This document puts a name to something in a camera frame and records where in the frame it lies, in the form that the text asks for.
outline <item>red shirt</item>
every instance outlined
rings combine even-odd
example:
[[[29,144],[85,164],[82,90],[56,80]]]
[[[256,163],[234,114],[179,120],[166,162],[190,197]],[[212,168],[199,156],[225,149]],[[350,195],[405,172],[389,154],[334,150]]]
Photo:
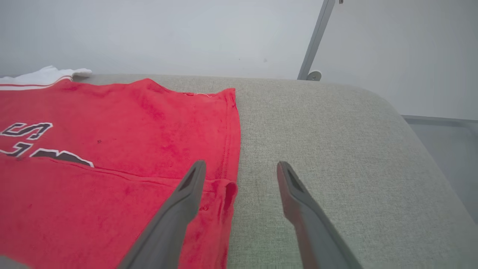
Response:
[[[61,80],[0,90],[0,111],[0,254],[38,268],[114,268],[203,159],[179,264],[226,266],[240,148],[234,89]]]

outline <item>metal pole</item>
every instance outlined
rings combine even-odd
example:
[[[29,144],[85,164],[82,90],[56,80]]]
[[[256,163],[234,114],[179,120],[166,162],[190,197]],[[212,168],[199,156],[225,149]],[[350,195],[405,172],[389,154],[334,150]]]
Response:
[[[319,48],[320,40],[322,40],[322,36],[326,30],[327,22],[330,18],[330,14],[332,13],[334,5],[335,0],[324,0],[322,3],[322,8],[320,9],[319,17],[317,19],[317,23],[315,24],[312,37],[310,38],[309,47],[305,53],[304,61],[302,63],[302,67],[300,68],[297,79],[307,79],[307,75],[309,74],[310,67],[312,66],[317,49]]]

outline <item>gray upholstery fabric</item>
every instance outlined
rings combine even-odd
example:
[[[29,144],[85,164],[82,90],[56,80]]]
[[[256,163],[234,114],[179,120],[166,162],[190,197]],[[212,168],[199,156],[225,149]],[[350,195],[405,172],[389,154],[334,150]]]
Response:
[[[478,230],[420,140],[379,96],[315,81],[101,75],[93,84],[152,78],[175,91],[237,89],[239,193],[230,268],[300,268],[282,213],[276,164],[288,161],[365,268],[477,265]]]

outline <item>red jersey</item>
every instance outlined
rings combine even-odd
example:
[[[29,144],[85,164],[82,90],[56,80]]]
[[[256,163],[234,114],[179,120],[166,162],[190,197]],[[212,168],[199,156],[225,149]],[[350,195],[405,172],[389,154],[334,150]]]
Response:
[[[201,205],[179,265],[226,266],[240,148],[234,89],[63,79],[34,90],[0,85],[0,111],[1,255],[38,268],[114,268],[203,159]]]

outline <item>white wall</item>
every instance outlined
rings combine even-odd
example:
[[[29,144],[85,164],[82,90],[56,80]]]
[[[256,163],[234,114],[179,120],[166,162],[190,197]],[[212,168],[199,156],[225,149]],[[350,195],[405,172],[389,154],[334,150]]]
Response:
[[[296,79],[322,0],[3,0],[0,75],[95,73]]]
[[[478,1],[337,1],[312,69],[400,114],[478,120]]]

